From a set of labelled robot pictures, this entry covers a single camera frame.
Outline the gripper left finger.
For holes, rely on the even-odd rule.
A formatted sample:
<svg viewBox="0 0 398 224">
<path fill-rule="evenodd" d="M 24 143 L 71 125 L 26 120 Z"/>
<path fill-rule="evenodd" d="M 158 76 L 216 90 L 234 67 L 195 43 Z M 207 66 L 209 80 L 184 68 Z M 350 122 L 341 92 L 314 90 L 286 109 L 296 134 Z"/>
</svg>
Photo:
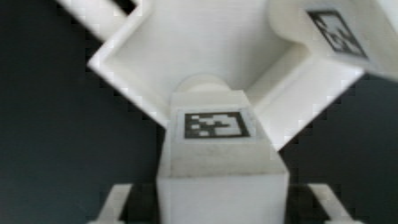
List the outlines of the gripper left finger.
<svg viewBox="0 0 398 224">
<path fill-rule="evenodd" d="M 97 217 L 87 224 L 126 224 L 120 220 L 122 209 L 131 192 L 131 184 L 115 184 L 111 186 Z"/>
</svg>

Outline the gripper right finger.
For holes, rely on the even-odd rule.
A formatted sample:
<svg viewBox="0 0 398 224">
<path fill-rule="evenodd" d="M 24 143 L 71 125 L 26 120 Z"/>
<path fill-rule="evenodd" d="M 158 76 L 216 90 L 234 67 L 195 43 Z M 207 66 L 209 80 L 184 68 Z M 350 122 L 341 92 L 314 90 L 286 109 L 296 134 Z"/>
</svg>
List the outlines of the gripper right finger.
<svg viewBox="0 0 398 224">
<path fill-rule="evenodd" d="M 364 224 L 351 218 L 328 185 L 309 184 L 309 189 L 328 216 L 323 224 Z"/>
</svg>

